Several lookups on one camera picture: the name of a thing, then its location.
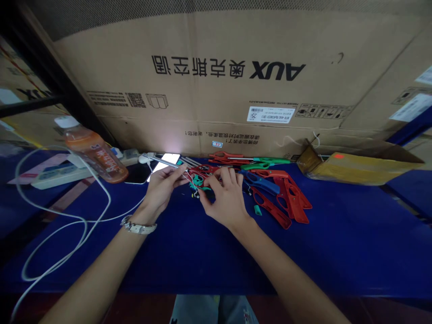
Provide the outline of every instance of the charging cable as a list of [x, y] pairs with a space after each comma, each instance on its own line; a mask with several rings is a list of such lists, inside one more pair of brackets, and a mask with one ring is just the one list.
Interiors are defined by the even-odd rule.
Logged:
[[[34, 249], [34, 251], [30, 254], [30, 256], [27, 258], [27, 260], [26, 260], [26, 262], [24, 263], [24, 266], [23, 266], [23, 268], [22, 268], [22, 271], [21, 271], [21, 278], [24, 280], [24, 281], [33, 281], [33, 283], [26, 289], [26, 291], [21, 295], [21, 297], [18, 299], [18, 301], [17, 301], [17, 303], [15, 304], [15, 307], [13, 308], [13, 311], [12, 311], [12, 315], [11, 315], [11, 318], [10, 318], [10, 323], [12, 323], [14, 320], [15, 320], [15, 317], [16, 317], [16, 315], [17, 315], [17, 311], [18, 311], [18, 308], [19, 308], [19, 306], [21, 305], [21, 303], [22, 303], [22, 301], [23, 301], [23, 299], [26, 297], [26, 295], [30, 292], [30, 290], [34, 287], [34, 286], [36, 286], [36, 284], [39, 282], [39, 281], [41, 281], [44, 277], [46, 277], [47, 275], [49, 275], [50, 273], [52, 273], [53, 271], [55, 271], [55, 270], [57, 270], [59, 267], [61, 267], [67, 260], [69, 260], [69, 258], [87, 241], [87, 239], [90, 237], [90, 235], [91, 235], [91, 233], [93, 232], [93, 230], [96, 228], [96, 226], [97, 226], [97, 224], [98, 223], [102, 223], [102, 222], [106, 222], [106, 221], [112, 221], [112, 220], [114, 220], [114, 219], [117, 219], [117, 218], [120, 218], [120, 217], [123, 217], [124, 215], [127, 215], [127, 214], [129, 214], [132, 210], [134, 210], [135, 208], [137, 208], [141, 203], [142, 203], [142, 201], [144, 200], [144, 198], [145, 198], [145, 196], [135, 205], [135, 206], [133, 206], [130, 210], [128, 210], [128, 211], [126, 211], [125, 213], [123, 213], [123, 214], [121, 214], [121, 215], [119, 215], [119, 216], [115, 216], [115, 217], [113, 217], [113, 218], [108, 218], [108, 219], [102, 219], [102, 217], [105, 215], [105, 213], [106, 213], [106, 211], [108, 210], [108, 208], [109, 208], [109, 206], [111, 205], [111, 196], [110, 196], [110, 194], [109, 194], [109, 192], [107, 191], [107, 189], [104, 187], [104, 185], [102, 184], [102, 182], [99, 180], [99, 178], [97, 177], [97, 175], [94, 173], [94, 170], [81, 158], [81, 157], [79, 157], [79, 159], [83, 162], [83, 164], [86, 166], [86, 168], [89, 170], [89, 172], [91, 173], [91, 175], [94, 177], [94, 179], [98, 182], [98, 184], [101, 186], [101, 188], [102, 188], [102, 190], [106, 193], [106, 195], [107, 195], [107, 197], [108, 197], [108, 203], [107, 203], [107, 205], [106, 205], [106, 207], [104, 208], [104, 210], [102, 211], [102, 213], [100, 214], [100, 216], [99, 216], [99, 218], [97, 219], [97, 220], [86, 220], [86, 219], [84, 219], [84, 218], [82, 218], [82, 217], [80, 217], [80, 216], [76, 216], [76, 215], [70, 215], [70, 214], [66, 214], [66, 213], [62, 213], [62, 212], [58, 212], [58, 211], [54, 211], [54, 210], [51, 210], [51, 209], [48, 209], [48, 208], [45, 208], [45, 207], [43, 207], [43, 206], [40, 206], [40, 205], [37, 205], [37, 204], [35, 204], [34, 202], [32, 202], [32, 201], [30, 201], [25, 195], [24, 195], [24, 192], [23, 192], [23, 189], [21, 188], [21, 185], [20, 185], [20, 183], [19, 183], [19, 174], [20, 174], [20, 169], [21, 169], [21, 166], [23, 165], [23, 163], [31, 156], [31, 155], [33, 155], [34, 153], [36, 153], [37, 151], [40, 151], [40, 150], [42, 150], [42, 149], [48, 149], [48, 148], [60, 148], [60, 149], [62, 149], [62, 150], [67, 150], [67, 151], [69, 151], [71, 154], [73, 154], [72, 153], [72, 151], [71, 150], [69, 150], [68, 148], [66, 148], [66, 147], [64, 147], [64, 146], [59, 146], [59, 145], [49, 145], [49, 146], [44, 146], [44, 147], [41, 147], [41, 148], [38, 148], [38, 149], [36, 149], [36, 150], [34, 150], [34, 151], [32, 151], [32, 152], [30, 152], [29, 154], [27, 154], [25, 157], [23, 157], [22, 158], [22, 160], [18, 163], [18, 165], [16, 166], [16, 168], [15, 168], [15, 178], [17, 179], [17, 182], [16, 182], [16, 187], [17, 187], [17, 190], [18, 190], [18, 193], [19, 193], [19, 195], [27, 202], [27, 203], [29, 203], [30, 205], [32, 205], [32, 206], [34, 206], [34, 207], [36, 207], [36, 208], [39, 208], [39, 209], [42, 209], [42, 210], [45, 210], [45, 211], [48, 211], [48, 212], [52, 212], [52, 213], [55, 213], [55, 214], [59, 214], [59, 215], [62, 215], [62, 216], [67, 216], [67, 217], [72, 217], [72, 218], [75, 218], [75, 219], [78, 219], [77, 221], [75, 221], [75, 222], [72, 222], [72, 223], [69, 223], [69, 224], [66, 224], [66, 225], [64, 225], [64, 226], [62, 226], [62, 227], [60, 227], [59, 229], [57, 229], [56, 231], [54, 231], [53, 233], [51, 233], [47, 238], [45, 238], [35, 249]], [[90, 229], [90, 231], [87, 233], [87, 230], [88, 230], [88, 223], [94, 223], [94, 225], [93, 225], [93, 227]], [[60, 259], [59, 261], [57, 261], [55, 264], [53, 264], [49, 269], [47, 269], [43, 274], [41, 274], [40, 276], [37, 276], [37, 277], [29, 277], [28, 275], [27, 275], [27, 267], [28, 267], [28, 265], [29, 265], [29, 263], [30, 263], [30, 261], [32, 260], [32, 258], [33, 258], [33, 256], [35, 255], [35, 253], [37, 252], [37, 250], [46, 242], [46, 241], [48, 241], [50, 238], [51, 238], [51, 236], [53, 236], [54, 234], [56, 234], [57, 232], [59, 232], [59, 231], [61, 231], [61, 230], [63, 230], [64, 228], [66, 228], [66, 227], [68, 227], [68, 226], [71, 226], [71, 225], [74, 225], [74, 224], [83, 224], [84, 225], [84, 231], [83, 231], [83, 233], [82, 233], [82, 236], [81, 236], [81, 238], [80, 238], [80, 240], [79, 240], [79, 242], [78, 242], [78, 244], [77, 244], [77, 246], [70, 252], [70, 253], [68, 253], [67, 255], [65, 255], [62, 259]]]

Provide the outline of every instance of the white label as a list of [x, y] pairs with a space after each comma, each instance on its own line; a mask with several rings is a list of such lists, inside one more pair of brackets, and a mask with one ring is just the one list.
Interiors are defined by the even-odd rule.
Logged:
[[214, 146], [214, 147], [218, 147], [218, 148], [221, 148], [222, 145], [223, 145], [223, 143], [221, 143], [221, 142], [216, 142], [216, 141], [213, 141], [211, 144], [212, 144], [212, 146]]
[[432, 95], [418, 94], [395, 112], [389, 119], [410, 122], [430, 106], [432, 106]]
[[432, 86], [432, 66], [415, 80], [417, 82], [426, 83]]
[[9, 89], [0, 89], [0, 101], [3, 104], [17, 104], [22, 102], [22, 100]]
[[295, 111], [295, 108], [250, 107], [247, 121], [288, 124]]

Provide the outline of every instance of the black metal frame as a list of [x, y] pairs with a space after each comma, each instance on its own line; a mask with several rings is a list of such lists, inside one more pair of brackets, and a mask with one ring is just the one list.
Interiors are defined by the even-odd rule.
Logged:
[[0, 35], [20, 55], [32, 71], [53, 93], [42, 99], [0, 106], [0, 118], [62, 104], [83, 126], [98, 133], [105, 141], [121, 148], [119, 143], [97, 118], [81, 93], [52, 56], [43, 41], [27, 23], [16, 3], [2, 4]]

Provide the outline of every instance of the wristwatch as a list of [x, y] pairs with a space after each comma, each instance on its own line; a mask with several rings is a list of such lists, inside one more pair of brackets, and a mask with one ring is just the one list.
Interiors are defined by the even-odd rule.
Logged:
[[132, 215], [126, 216], [125, 218], [123, 218], [121, 220], [121, 223], [120, 223], [120, 226], [124, 225], [125, 229], [128, 232], [147, 235], [147, 234], [150, 234], [151, 232], [153, 232], [156, 229], [157, 224], [146, 226], [146, 225], [138, 225], [138, 224], [129, 222], [129, 218], [131, 216]]

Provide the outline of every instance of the bottle cap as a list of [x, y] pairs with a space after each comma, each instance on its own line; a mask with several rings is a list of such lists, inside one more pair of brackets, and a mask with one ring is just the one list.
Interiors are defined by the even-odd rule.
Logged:
[[61, 116], [54, 119], [55, 123], [61, 128], [78, 126], [80, 123], [72, 116]]

